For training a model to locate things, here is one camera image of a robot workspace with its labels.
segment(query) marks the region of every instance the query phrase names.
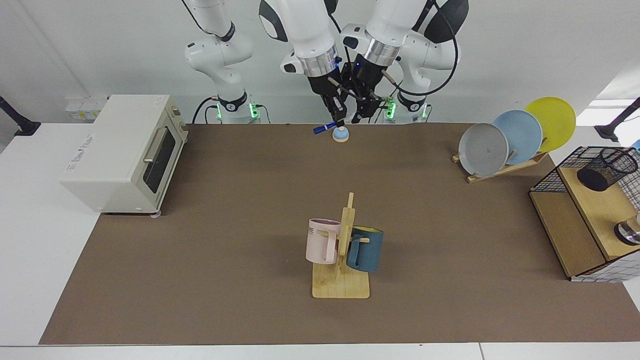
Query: brown table mat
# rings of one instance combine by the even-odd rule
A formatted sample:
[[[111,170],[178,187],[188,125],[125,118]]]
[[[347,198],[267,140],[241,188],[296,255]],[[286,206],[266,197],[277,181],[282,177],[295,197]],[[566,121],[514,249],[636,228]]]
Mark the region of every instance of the brown table mat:
[[[622,284],[571,283],[527,196],[467,184],[468,124],[191,126],[158,219],[100,217],[41,344],[638,341]],[[311,297],[307,220],[385,231],[368,300]]]

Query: mug handle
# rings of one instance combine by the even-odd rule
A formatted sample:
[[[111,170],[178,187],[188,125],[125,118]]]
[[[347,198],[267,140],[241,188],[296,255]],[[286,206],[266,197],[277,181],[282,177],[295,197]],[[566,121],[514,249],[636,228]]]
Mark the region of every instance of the mug handle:
[[[351,240],[351,248],[347,257],[347,265],[358,268],[358,251],[360,250],[360,238],[362,236],[355,235]]]
[[[327,231],[327,233],[329,233],[329,240],[326,242],[326,254],[324,255],[324,260],[333,263],[335,262],[336,234],[333,231]]]

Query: mug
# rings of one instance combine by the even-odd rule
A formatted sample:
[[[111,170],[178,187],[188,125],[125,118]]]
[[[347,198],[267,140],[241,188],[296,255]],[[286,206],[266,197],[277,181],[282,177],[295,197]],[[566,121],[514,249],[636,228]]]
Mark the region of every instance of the mug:
[[[337,259],[336,238],[340,222],[321,218],[309,220],[307,260],[316,264],[334,264]]]
[[[352,240],[351,244],[349,244],[347,266],[363,272],[376,271],[380,262],[383,235],[384,232],[382,230],[354,226],[351,232]],[[367,238],[369,241],[362,241],[363,238]]]

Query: wooden mug tree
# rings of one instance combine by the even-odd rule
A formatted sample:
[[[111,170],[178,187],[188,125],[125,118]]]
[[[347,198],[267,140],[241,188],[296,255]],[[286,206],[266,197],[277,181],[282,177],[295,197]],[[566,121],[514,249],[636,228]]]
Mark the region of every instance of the wooden mug tree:
[[[367,299],[369,298],[369,273],[347,266],[347,252],[356,209],[353,208],[353,193],[349,193],[347,206],[342,209],[340,234],[338,234],[338,256],[334,264],[315,264],[312,276],[312,294],[318,299]],[[361,238],[360,242],[369,242]]]

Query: pink mug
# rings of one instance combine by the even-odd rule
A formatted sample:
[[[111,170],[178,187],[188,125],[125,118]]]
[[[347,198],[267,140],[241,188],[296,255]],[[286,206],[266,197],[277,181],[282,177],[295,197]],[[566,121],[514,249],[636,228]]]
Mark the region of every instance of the pink mug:
[[[309,220],[307,260],[316,264],[333,264],[337,259],[336,238],[340,222],[321,218]]]

